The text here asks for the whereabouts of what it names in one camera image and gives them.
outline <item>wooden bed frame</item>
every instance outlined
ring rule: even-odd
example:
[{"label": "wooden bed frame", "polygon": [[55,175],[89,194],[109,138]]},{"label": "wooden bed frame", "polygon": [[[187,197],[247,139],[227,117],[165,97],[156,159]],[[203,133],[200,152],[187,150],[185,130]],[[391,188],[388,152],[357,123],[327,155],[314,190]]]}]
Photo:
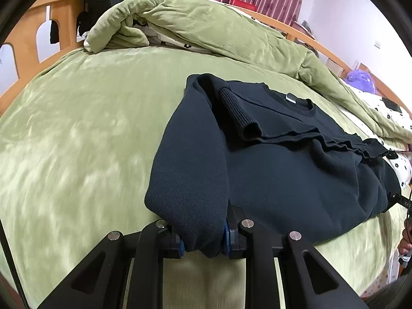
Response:
[{"label": "wooden bed frame", "polygon": [[[60,51],[40,63],[36,46],[36,33],[40,25],[46,21],[47,6],[50,6],[50,20],[55,20],[58,24]],[[341,75],[342,78],[351,71],[351,68],[334,53],[299,30],[255,11],[241,7],[237,8],[256,18],[260,22],[285,32],[288,40],[294,41],[295,39],[299,39],[323,53],[343,69]],[[5,42],[6,44],[10,44],[13,48],[19,79],[0,96],[0,116],[35,75],[55,63],[68,52],[82,47],[83,43],[77,42],[76,38],[76,21],[77,16],[83,10],[84,0],[37,0],[19,20]],[[362,66],[363,69],[369,71],[366,66],[361,64],[361,68]],[[383,82],[376,78],[376,76],[373,74],[371,75],[375,79],[378,92],[403,106],[409,112],[409,115],[412,116],[412,113],[407,109],[399,97]]]}]

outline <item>sweatshirt sleeve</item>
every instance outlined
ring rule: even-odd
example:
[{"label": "sweatshirt sleeve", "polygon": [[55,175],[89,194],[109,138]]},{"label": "sweatshirt sleeve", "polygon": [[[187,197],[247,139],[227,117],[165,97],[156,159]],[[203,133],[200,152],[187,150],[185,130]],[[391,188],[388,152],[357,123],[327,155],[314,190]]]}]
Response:
[{"label": "sweatshirt sleeve", "polygon": [[154,157],[146,206],[183,239],[186,251],[218,253],[229,198],[225,144],[213,114],[213,99],[194,87],[172,115]]}]

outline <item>human hand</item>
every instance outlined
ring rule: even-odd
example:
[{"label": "human hand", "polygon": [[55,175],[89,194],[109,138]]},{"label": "human hand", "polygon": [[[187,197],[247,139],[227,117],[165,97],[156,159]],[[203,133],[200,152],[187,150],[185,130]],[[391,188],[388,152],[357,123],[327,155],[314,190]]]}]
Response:
[{"label": "human hand", "polygon": [[412,239],[412,221],[405,220],[405,229],[402,232],[402,240],[399,243],[398,249],[399,254],[407,254],[409,251],[412,250],[412,243],[410,239]]}]

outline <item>folded blanket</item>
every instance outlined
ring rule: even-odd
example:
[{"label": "folded blanket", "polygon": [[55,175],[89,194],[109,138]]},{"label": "folded blanket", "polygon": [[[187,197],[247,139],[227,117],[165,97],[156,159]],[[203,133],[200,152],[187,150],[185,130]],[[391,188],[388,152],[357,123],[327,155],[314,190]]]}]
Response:
[{"label": "folded blanket", "polygon": [[85,48],[97,53],[104,48],[148,46],[146,35],[133,27],[133,20],[185,44],[300,80],[361,118],[378,136],[393,142],[412,140],[412,131],[371,110],[312,51],[210,0],[125,0],[100,17]]}]

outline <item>neckline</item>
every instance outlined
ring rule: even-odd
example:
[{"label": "neckline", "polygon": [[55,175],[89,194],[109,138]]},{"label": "neckline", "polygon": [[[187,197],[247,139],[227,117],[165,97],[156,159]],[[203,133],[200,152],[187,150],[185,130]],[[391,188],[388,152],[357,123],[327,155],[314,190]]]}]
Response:
[{"label": "neckline", "polygon": [[276,102],[282,106],[288,108],[289,110],[295,112],[296,114],[312,117],[316,113],[316,106],[310,99],[296,99],[296,104],[285,100],[282,96],[278,94],[275,90],[271,90],[267,85],[262,85],[263,89],[268,93],[268,95],[274,99]]}]

